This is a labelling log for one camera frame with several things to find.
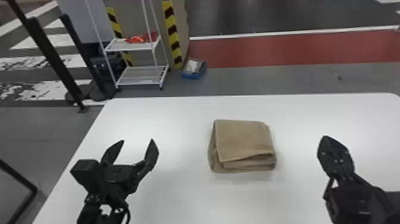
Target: red object on shelf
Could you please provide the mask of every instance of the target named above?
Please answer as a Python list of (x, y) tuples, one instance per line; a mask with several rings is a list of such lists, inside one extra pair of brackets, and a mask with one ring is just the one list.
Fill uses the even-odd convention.
[[(157, 32), (151, 32), (151, 40), (154, 42), (157, 40), (158, 33)], [(137, 35), (137, 36), (131, 36), (129, 38), (125, 39), (125, 42), (127, 43), (150, 43), (150, 38), (147, 33)]]

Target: hazard stripe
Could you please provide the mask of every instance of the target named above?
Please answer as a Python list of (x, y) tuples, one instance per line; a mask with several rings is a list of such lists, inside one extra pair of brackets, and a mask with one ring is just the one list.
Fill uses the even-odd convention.
[(172, 1), (163, 1), (162, 10), (164, 11), (165, 27), (168, 31), (168, 41), (172, 51), (174, 67), (181, 69), (183, 67), (182, 52), (179, 44), (179, 33), (176, 26), (176, 18)]
[[(107, 15), (108, 15), (108, 18), (110, 19), (111, 27), (112, 27), (112, 30), (114, 31), (116, 38), (124, 38), (124, 35), (122, 34), (121, 25), (117, 20), (117, 14), (115, 13), (115, 9), (113, 7), (106, 7), (105, 9), (107, 11)], [(130, 67), (133, 66), (132, 56), (129, 54), (129, 52), (123, 51), (122, 57), (125, 59), (128, 66), (130, 66)]]

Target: beige towel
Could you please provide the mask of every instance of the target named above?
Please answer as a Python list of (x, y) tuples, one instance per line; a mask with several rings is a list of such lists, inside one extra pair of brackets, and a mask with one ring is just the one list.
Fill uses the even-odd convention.
[(276, 165), (270, 131), (263, 122), (215, 120), (208, 159), (217, 173), (272, 170)]

